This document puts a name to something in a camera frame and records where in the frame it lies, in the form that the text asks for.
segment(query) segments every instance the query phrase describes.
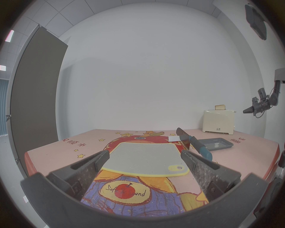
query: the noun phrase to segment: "blue knife handle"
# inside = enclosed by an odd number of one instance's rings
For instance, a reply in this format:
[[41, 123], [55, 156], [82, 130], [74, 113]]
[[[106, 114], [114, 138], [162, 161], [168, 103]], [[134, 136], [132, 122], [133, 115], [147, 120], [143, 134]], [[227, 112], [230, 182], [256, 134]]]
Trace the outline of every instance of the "blue knife handle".
[[189, 141], [192, 144], [192, 146], [195, 148], [195, 150], [197, 150], [198, 153], [202, 155], [202, 157], [210, 161], [213, 160], [213, 155], [211, 154], [211, 152], [198, 139], [196, 139], [194, 136], [189, 135]]

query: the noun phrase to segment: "red apple print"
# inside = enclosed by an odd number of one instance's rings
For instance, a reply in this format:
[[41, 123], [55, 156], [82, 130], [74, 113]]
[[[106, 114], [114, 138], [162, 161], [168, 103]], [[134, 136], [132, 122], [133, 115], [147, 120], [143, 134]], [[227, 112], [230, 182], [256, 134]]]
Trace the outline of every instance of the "red apple print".
[[120, 199], [129, 199], [135, 195], [136, 190], [131, 186], [132, 183], [120, 184], [115, 189], [115, 196]]

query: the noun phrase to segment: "toaster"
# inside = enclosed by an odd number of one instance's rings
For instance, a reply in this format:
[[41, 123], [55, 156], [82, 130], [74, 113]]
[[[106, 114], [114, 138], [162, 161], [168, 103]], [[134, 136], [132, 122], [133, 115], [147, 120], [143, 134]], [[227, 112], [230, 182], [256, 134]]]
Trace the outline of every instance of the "toaster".
[[233, 134], [235, 129], [235, 111], [205, 110], [202, 131]]

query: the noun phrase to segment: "pink table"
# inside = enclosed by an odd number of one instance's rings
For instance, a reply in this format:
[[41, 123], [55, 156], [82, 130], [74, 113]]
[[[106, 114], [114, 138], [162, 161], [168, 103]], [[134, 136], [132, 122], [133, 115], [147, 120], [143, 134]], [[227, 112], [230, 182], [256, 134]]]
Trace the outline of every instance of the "pink table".
[[[240, 172], [241, 179], [249, 173], [266, 179], [280, 154], [278, 143], [238, 131], [235, 131], [233, 135], [204, 133], [201, 129], [185, 131], [197, 139], [221, 137], [232, 142], [234, 146], [231, 148], [212, 151], [213, 161]], [[53, 170], [101, 150], [112, 151], [120, 142], [157, 143], [165, 141], [168, 143], [167, 138], [170, 135], [176, 135], [176, 130], [115, 131], [96, 129], [28, 151], [25, 153], [25, 162], [29, 175], [41, 172], [46, 176]], [[185, 148], [181, 142], [173, 143], [176, 144], [179, 151]], [[120, 198], [118, 195], [109, 194], [108, 190], [110, 189], [126, 188], [126, 184], [122, 184], [124, 182], [132, 183], [134, 187], [132, 190], [137, 195], [125, 195]], [[90, 186], [82, 202], [110, 213], [129, 216], [164, 216], [200, 207], [207, 203], [207, 199], [191, 172], [178, 177], [146, 178], [103, 170]]]

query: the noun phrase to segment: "gray tray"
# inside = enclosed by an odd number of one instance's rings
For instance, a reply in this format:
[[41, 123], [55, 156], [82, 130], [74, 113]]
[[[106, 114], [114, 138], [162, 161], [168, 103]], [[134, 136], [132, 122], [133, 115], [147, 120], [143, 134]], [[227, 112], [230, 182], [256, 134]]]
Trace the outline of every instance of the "gray tray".
[[199, 139], [199, 141], [203, 143], [209, 151], [222, 150], [233, 146], [231, 142], [223, 138]]

